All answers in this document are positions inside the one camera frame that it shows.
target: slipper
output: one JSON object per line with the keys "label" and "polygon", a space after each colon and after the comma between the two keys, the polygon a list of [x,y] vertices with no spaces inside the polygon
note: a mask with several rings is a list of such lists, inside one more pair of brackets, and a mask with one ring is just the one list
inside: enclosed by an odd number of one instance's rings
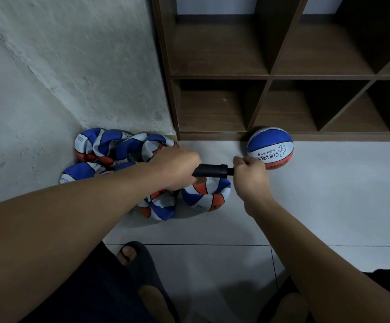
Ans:
{"label": "slipper", "polygon": [[[133,260],[123,254],[122,249],[125,246],[132,247],[137,252],[137,256]],[[140,242],[132,241],[125,244],[119,250],[119,253],[122,254],[123,258],[128,261],[126,267],[131,273],[136,289],[138,290],[138,288],[144,285],[153,286],[157,288],[164,296],[168,306],[168,310],[173,316],[174,321],[178,323],[179,317],[177,315],[177,310],[174,304],[171,302],[171,299],[168,296],[167,292],[165,291],[162,282],[160,281],[159,275],[156,271],[155,263],[153,262],[153,259],[151,258],[151,255],[147,250],[146,246],[144,246]]]}

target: white wall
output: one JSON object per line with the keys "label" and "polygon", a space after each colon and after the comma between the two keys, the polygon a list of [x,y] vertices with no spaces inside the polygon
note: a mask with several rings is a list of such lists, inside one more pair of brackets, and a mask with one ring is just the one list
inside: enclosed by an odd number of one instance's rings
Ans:
{"label": "white wall", "polygon": [[[309,0],[303,13],[333,14],[343,0]],[[252,14],[256,0],[177,0],[179,15]]]}
{"label": "white wall", "polygon": [[57,184],[80,124],[0,42],[0,201]]}
{"label": "white wall", "polygon": [[148,0],[0,0],[0,38],[84,127],[173,134]]}

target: brown wooden cabinet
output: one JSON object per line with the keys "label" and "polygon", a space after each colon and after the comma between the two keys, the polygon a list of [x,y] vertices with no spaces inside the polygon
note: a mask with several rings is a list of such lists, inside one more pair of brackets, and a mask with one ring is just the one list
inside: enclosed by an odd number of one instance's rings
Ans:
{"label": "brown wooden cabinet", "polygon": [[294,140],[390,141],[390,0],[257,0],[253,15],[177,15],[152,0],[180,140],[245,140],[276,126]]}

